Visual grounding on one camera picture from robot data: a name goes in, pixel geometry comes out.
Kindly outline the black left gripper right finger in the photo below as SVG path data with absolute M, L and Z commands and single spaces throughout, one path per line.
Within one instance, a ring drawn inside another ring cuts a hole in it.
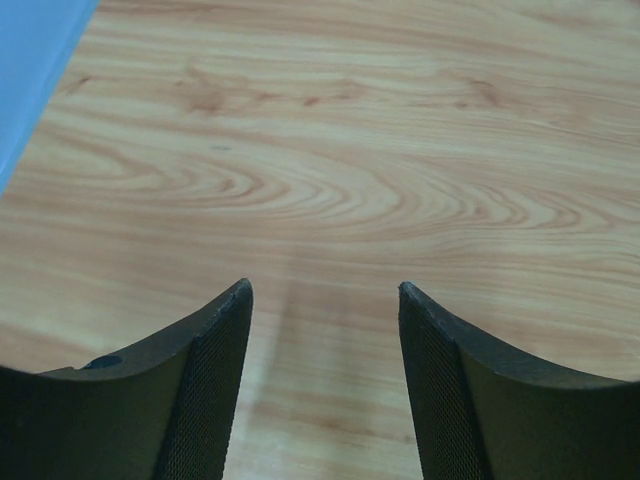
M 425 478 L 638 477 L 637 383 L 520 350 L 409 282 L 398 320 Z

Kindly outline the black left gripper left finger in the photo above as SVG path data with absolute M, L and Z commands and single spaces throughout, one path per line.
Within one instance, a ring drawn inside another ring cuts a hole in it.
M 244 279 L 82 368 L 3 368 L 2 477 L 221 478 L 252 310 Z

